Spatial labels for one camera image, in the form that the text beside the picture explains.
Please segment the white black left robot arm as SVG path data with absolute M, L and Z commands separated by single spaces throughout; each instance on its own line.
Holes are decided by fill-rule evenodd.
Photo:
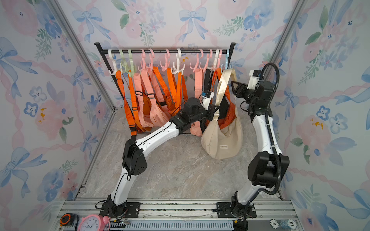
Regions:
M 136 177 L 147 168 L 146 157 L 166 141 L 189 130 L 193 123 L 212 119 L 219 111 L 219 106 L 209 104 L 205 107 L 205 102 L 208 103 L 209 100 L 189 98 L 182 109 L 162 127 L 141 139 L 129 139 L 125 143 L 119 180 L 114 191 L 103 201 L 99 209 L 100 215 L 110 218 L 123 217 L 127 210 L 129 191 Z

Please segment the pink crossbody bag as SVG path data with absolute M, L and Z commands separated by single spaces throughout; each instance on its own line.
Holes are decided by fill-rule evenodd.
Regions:
M 203 93 L 202 70 L 200 68 L 196 68 L 194 73 L 195 73 L 195 97 L 199 99 L 201 94 Z M 202 136 L 202 130 L 199 121 L 196 121 L 191 125 L 190 132 L 191 134 L 196 135 L 198 137 Z

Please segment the black metal garment rack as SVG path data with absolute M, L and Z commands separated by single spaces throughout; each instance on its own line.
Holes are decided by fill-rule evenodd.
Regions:
M 100 44 L 100 42 L 95 42 L 94 45 L 96 46 L 99 54 L 101 55 L 107 69 L 111 72 L 113 70 L 112 68 L 112 65 L 110 65 L 110 62 L 108 61 L 108 49 L 103 49 L 102 45 Z M 227 50 L 230 50 L 230 54 L 231 54 L 231 57 L 232 57 L 232 54 L 234 52 L 234 48 L 236 46 L 236 43 L 235 42 L 231 42 L 230 43 L 230 46 L 228 49 L 219 49 L 219 52 L 222 53 L 222 54 L 226 54 L 226 51 Z M 120 51 L 122 51 L 122 54 L 129 54 L 129 49 L 113 49 L 112 50 L 114 54 L 120 54 Z M 215 53 L 217 51 L 217 49 L 205 49 L 205 50 L 202 50 L 203 51 L 203 54 L 210 54 L 211 51 L 213 53 Z M 181 49 L 181 53 L 182 55 L 183 54 L 201 54 L 202 52 L 200 49 Z M 153 54 L 165 54 L 165 56 L 167 57 L 167 59 L 170 58 L 171 54 L 176 54 L 177 55 L 177 50 L 176 49 L 154 49 L 154 50 L 150 50 L 150 49 L 133 49 L 131 50 L 131 54 L 150 54 L 150 55 L 153 55 Z M 115 77 L 115 75 L 110 75 L 122 97 L 122 93 L 121 91 L 119 90 L 119 86 L 118 86 L 118 82 L 117 82 L 117 79 Z

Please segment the white plastic hook middle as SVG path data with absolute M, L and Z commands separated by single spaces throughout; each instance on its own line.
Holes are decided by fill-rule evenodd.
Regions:
M 181 66 L 180 58 L 182 57 L 181 49 L 180 48 L 177 48 L 176 50 L 177 50 L 176 62 L 173 62 L 171 73 L 173 75 L 179 74 L 179 73 L 181 75 L 183 75 L 183 71 L 185 69 L 185 64 L 183 65 L 182 68 L 180 67 Z

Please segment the light blue plastic hook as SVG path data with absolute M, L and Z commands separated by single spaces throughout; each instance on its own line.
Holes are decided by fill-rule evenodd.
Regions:
M 231 59 L 230 50 L 227 50 L 226 57 L 225 57 L 225 70 L 229 68 L 230 59 Z

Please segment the beige crossbody bag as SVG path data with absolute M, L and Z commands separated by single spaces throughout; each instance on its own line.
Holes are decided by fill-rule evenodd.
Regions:
M 201 137 L 201 145 L 214 159 L 226 159 L 236 156 L 242 147 L 242 125 L 236 108 L 236 119 L 225 129 L 218 126 L 216 113 Z

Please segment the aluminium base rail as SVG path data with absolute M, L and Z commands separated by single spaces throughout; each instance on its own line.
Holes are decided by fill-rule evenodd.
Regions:
M 99 214 L 99 208 L 102 206 L 104 198 L 89 198 L 89 197 L 78 197 L 74 200 L 67 200 L 61 207 L 57 218 L 55 219 L 52 230 L 62 230 L 59 220 L 65 213 L 77 214 L 79 218 L 86 217 L 88 215 Z M 128 212 L 124 216 L 128 219 L 131 224 L 135 222 L 154 222 L 161 221 L 162 223 L 168 223 L 170 221 L 185 222 L 191 224 L 200 221 L 221 222 L 224 223 L 227 220 L 236 220 L 236 216 L 232 215 L 231 212 L 227 212 L 225 215 L 220 211 L 216 211 L 217 208 L 222 205 L 229 207 L 230 199 L 148 199 L 148 198 L 130 198 L 128 199 L 127 206 Z M 293 204 L 289 200 L 281 199 L 266 199 L 257 198 L 253 201 L 254 209 L 251 210 L 251 217 L 248 218 L 248 223 L 251 226 L 257 221 L 270 221 L 272 219 L 278 222 L 282 220 L 293 220 L 296 222 L 297 230 L 303 230 L 303 227 L 298 219 L 297 213 L 293 207 Z

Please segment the white plastic hook left end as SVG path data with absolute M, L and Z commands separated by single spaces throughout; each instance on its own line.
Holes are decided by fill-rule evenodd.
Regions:
M 112 68 L 113 70 L 110 72 L 111 75 L 116 75 L 117 71 L 119 71 L 119 68 L 117 67 L 117 62 L 116 62 L 116 56 L 113 53 L 112 49 L 108 49 L 108 56 L 109 59 L 112 61 Z

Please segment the orange sling bag middle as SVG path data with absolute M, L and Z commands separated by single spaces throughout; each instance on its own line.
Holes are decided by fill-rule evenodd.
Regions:
M 188 100 L 186 82 L 181 73 L 177 74 L 177 80 L 175 80 L 175 75 L 170 68 L 167 69 L 167 79 L 175 107 L 170 112 L 171 115 L 176 115 L 180 111 L 183 101 L 186 102 Z

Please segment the black crossbody bag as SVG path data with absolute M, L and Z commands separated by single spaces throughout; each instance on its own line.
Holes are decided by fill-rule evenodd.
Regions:
M 203 80 L 203 89 L 213 91 L 214 70 L 206 69 Z

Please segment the white poker chips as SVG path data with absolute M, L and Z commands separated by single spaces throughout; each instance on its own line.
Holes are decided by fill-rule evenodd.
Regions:
M 270 225 L 273 229 L 293 230 L 297 229 L 297 223 L 292 219 L 276 220 L 271 219 Z

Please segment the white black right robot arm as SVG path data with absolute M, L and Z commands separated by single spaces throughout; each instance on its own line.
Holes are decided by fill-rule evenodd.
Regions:
M 274 63 L 250 72 L 249 83 L 231 82 L 232 92 L 248 104 L 248 115 L 254 127 L 258 153 L 248 166 L 248 182 L 236 191 L 229 203 L 217 203 L 213 210 L 218 218 L 233 218 L 248 229 L 249 218 L 256 218 L 254 200 L 260 193 L 275 195 L 289 166 L 289 157 L 282 154 L 273 129 L 271 102 L 279 84 L 280 72 Z

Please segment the pink alarm clock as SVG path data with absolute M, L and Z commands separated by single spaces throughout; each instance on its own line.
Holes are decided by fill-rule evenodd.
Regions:
M 78 231 L 109 231 L 110 217 L 102 215 L 89 215 L 82 218 Z

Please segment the orange black tape measure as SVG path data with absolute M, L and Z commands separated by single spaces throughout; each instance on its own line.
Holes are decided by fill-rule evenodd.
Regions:
M 74 222 L 78 222 L 79 216 L 73 213 L 65 213 L 59 220 L 60 226 L 70 226 Z

